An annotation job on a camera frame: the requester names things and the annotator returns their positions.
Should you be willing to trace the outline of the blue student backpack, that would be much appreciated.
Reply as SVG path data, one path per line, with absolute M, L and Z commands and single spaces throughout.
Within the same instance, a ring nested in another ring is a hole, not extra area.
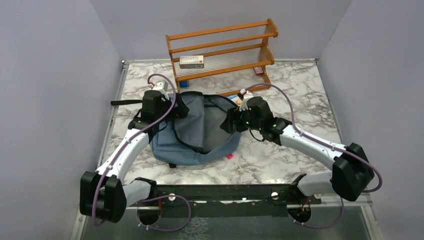
M 241 134 L 220 128 L 237 104 L 221 95 L 198 91 L 179 93 L 189 108 L 186 118 L 163 121 L 150 146 L 155 159 L 176 166 L 195 166 L 225 158 L 238 147 Z

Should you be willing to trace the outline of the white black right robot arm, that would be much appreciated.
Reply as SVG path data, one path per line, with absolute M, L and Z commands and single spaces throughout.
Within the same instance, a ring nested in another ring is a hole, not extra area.
M 288 196 L 296 204 L 317 194 L 337 194 L 354 202 L 375 176 L 360 145 L 345 146 L 308 135 L 293 122 L 275 117 L 267 101 L 259 96 L 244 99 L 241 106 L 230 108 L 220 127 L 229 134 L 258 131 L 265 141 L 297 150 L 329 169 L 325 173 L 303 175 L 291 184 Z

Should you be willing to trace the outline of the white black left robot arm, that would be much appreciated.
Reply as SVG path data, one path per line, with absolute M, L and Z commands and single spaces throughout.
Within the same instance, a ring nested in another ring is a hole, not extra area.
M 86 171 L 80 179 L 79 212 L 94 220 L 94 225 L 117 223 L 127 207 L 141 201 L 152 205 L 157 200 L 156 182 L 143 177 L 129 184 L 123 180 L 138 155 L 160 131 L 160 123 L 187 117 L 189 109 L 179 93 L 148 90 L 140 100 L 141 109 L 128 124 L 117 149 L 95 171 Z

